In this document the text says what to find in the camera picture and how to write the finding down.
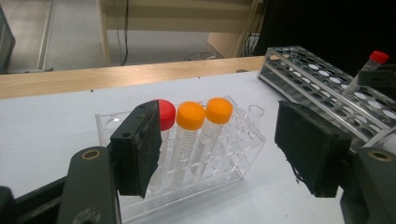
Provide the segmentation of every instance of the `red screw cap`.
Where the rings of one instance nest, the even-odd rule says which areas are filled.
[[[382,51],[375,50],[370,55],[370,59],[375,61],[376,63],[385,63],[389,59],[389,55]]]
[[[175,124],[176,109],[169,101],[159,99],[161,131],[166,131]]]

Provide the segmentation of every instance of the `centrifuge tube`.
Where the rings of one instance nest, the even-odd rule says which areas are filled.
[[[166,150],[168,149],[169,130],[175,124],[176,109],[169,101],[158,100],[160,106],[160,128],[163,143],[160,147],[160,158],[158,159],[157,170],[152,175],[148,190],[153,193],[161,188],[163,183],[164,166],[166,161]]]
[[[183,182],[186,167],[195,143],[198,130],[204,124],[205,110],[195,102],[185,102],[177,109],[177,132],[172,157],[171,182],[177,186]]]
[[[221,131],[233,113],[233,105],[224,98],[212,98],[207,102],[205,122],[199,135],[198,146],[192,156],[191,170],[194,175],[202,175],[206,161],[210,158]]]
[[[379,50],[375,50],[369,57],[369,61],[363,66],[361,71],[375,71],[382,63],[385,63],[389,59],[388,54],[381,52]],[[349,83],[349,86],[344,90],[343,95],[346,96],[352,92],[354,92],[358,87],[359,75],[357,74],[352,81]]]

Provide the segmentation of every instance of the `floor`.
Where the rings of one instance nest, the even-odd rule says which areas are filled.
[[[96,1],[0,0],[0,3],[17,39],[8,65],[9,73],[106,66]],[[50,21],[48,40],[45,38],[47,18]],[[207,44],[208,33],[128,31],[127,36],[126,64],[221,58]],[[111,65],[118,66],[125,57],[124,31],[118,34],[109,31],[108,37]]]

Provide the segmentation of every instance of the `orange screw cap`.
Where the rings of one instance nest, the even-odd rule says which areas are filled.
[[[195,102],[184,102],[177,109],[176,123],[183,129],[198,130],[204,124],[204,119],[204,107]]]
[[[212,98],[206,105],[206,118],[216,124],[225,124],[233,113],[233,105],[224,98]]]

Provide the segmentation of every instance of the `white surface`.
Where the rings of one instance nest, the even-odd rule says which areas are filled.
[[[231,95],[261,105],[267,144],[243,181],[171,206],[136,223],[343,223],[336,199],[317,199],[297,184],[274,142],[278,100],[257,72],[197,77],[125,88],[0,101],[0,185],[15,197],[67,174],[70,158],[99,145],[94,115],[133,110],[156,98],[174,104]]]

